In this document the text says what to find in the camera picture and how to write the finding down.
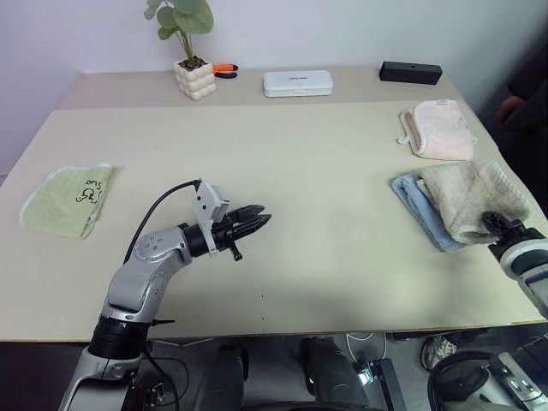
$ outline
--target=folded towel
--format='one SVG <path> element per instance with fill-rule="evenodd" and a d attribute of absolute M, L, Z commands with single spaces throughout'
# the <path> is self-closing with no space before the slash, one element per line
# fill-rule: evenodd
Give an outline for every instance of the folded towel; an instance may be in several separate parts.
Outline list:
<path fill-rule="evenodd" d="M 86 238 L 103 205 L 111 171 L 109 164 L 63 167 L 55 171 L 21 208 L 21 225 Z"/>
<path fill-rule="evenodd" d="M 456 241 L 481 244 L 497 240 L 481 221 L 484 211 L 499 212 L 509 220 L 523 221 L 529 215 L 527 198 L 495 161 L 435 165 L 417 174 L 424 182 L 418 187 Z"/>
<path fill-rule="evenodd" d="M 424 101 L 400 115 L 405 137 L 413 152 L 423 158 L 471 160 L 475 137 L 454 100 Z"/>
<path fill-rule="evenodd" d="M 392 182 L 394 193 L 413 214 L 423 230 L 428 234 L 432 243 L 441 251 L 456 251 L 464 244 L 453 240 L 444 227 L 444 222 L 438 212 L 432 207 L 428 198 L 417 187 L 416 173 L 406 174 Z"/>

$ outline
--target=white box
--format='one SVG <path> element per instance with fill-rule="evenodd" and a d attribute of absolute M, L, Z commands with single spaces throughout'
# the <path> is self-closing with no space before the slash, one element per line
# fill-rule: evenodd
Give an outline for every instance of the white box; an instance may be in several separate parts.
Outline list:
<path fill-rule="evenodd" d="M 271 71 L 265 74 L 266 97 L 327 96 L 333 80 L 326 70 Z"/>

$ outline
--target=white wall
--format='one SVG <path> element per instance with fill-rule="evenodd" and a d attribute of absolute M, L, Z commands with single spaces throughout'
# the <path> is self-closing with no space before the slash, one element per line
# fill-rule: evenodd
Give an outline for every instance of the white wall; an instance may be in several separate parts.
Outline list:
<path fill-rule="evenodd" d="M 441 64 L 475 110 L 545 33 L 548 0 L 209 0 L 194 49 L 243 68 Z M 145 0 L 0 2 L 0 174 L 79 72 L 168 69 Z"/>

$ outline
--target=orange pliers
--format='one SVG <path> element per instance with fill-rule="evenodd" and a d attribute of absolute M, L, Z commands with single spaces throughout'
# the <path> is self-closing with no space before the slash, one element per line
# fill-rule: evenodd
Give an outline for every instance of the orange pliers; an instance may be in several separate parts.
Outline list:
<path fill-rule="evenodd" d="M 213 66 L 213 74 L 219 79 L 234 79 L 238 75 L 237 69 L 235 64 L 218 64 Z"/>

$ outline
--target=person's hand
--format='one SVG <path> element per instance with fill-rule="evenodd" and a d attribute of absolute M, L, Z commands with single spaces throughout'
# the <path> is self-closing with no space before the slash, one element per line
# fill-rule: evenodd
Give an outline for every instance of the person's hand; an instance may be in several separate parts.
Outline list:
<path fill-rule="evenodd" d="M 495 121 L 500 128 L 506 126 L 506 122 L 521 108 L 527 101 L 521 97 L 510 96 L 506 98 L 495 115 Z"/>

